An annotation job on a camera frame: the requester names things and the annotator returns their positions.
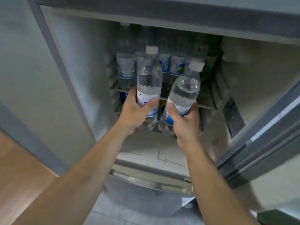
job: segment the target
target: wooden floor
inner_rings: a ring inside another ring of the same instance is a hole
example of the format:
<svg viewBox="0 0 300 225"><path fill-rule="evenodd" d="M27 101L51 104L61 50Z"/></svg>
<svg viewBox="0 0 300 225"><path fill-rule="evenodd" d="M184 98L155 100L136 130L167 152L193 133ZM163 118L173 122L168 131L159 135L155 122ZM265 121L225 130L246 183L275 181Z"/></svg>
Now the wooden floor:
<svg viewBox="0 0 300 225"><path fill-rule="evenodd" d="M0 225L10 225L55 179L40 161L0 132Z"/></svg>

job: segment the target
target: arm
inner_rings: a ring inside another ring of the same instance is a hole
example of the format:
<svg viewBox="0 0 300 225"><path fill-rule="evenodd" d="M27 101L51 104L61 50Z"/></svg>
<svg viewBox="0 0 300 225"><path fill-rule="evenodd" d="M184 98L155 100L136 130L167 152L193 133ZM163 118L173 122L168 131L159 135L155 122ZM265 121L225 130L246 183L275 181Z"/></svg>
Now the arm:
<svg viewBox="0 0 300 225"><path fill-rule="evenodd" d="M13 223L82 225L95 204L125 138L140 126L158 103L140 108L130 90L117 123L71 168L41 193Z"/></svg>
<svg viewBox="0 0 300 225"><path fill-rule="evenodd" d="M199 142L199 113L195 102L181 117L172 103L167 109L174 120L177 143L184 151L194 193L206 225L259 224L239 203Z"/></svg>

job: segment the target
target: forearm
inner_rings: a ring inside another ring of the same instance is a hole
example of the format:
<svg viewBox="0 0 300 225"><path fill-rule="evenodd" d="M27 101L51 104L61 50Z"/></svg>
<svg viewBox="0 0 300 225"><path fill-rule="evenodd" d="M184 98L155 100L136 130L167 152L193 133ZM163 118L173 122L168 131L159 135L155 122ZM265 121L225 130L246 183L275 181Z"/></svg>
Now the forearm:
<svg viewBox="0 0 300 225"><path fill-rule="evenodd" d="M188 169L206 225L253 225L255 219L239 203L201 144L185 150Z"/></svg>
<svg viewBox="0 0 300 225"><path fill-rule="evenodd" d="M115 125L78 164L41 193L14 225L81 225L97 200L126 136L126 130Z"/></svg>

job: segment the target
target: refrigerator handle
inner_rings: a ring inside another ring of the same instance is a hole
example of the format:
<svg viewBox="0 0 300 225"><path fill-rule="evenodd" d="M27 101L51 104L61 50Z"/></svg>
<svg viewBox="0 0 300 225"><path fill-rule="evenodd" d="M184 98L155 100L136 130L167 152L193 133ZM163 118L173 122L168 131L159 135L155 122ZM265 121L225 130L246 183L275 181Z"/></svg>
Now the refrigerator handle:
<svg viewBox="0 0 300 225"><path fill-rule="evenodd" d="M122 181L126 181L132 183L134 185L138 185L145 188L155 189L155 190L163 190L163 191L170 191L176 193L183 193L186 195L193 196L192 189L186 189L184 186L177 186L177 185L169 185L165 183L160 183L156 181L150 181L143 178L137 178L130 176L128 174L124 174L122 172L116 171L114 169L110 170L110 176L117 178Z"/></svg>

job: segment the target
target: hand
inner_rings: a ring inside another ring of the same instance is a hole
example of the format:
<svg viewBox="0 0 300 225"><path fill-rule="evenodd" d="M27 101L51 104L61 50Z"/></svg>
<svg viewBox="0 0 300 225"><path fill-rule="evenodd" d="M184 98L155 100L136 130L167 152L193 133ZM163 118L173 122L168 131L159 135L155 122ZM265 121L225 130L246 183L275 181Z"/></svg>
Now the hand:
<svg viewBox="0 0 300 225"><path fill-rule="evenodd" d="M136 103L136 94L137 87L129 90L119 120L117 121L118 125L125 128L128 135L132 134L145 121L147 114L158 105L157 98L153 98L143 107L140 107Z"/></svg>
<svg viewBox="0 0 300 225"><path fill-rule="evenodd" d="M174 121L174 132L177 136L178 146L185 150L188 145L199 143L199 112L195 101L189 113L181 117L174 104L167 103L167 110Z"/></svg>

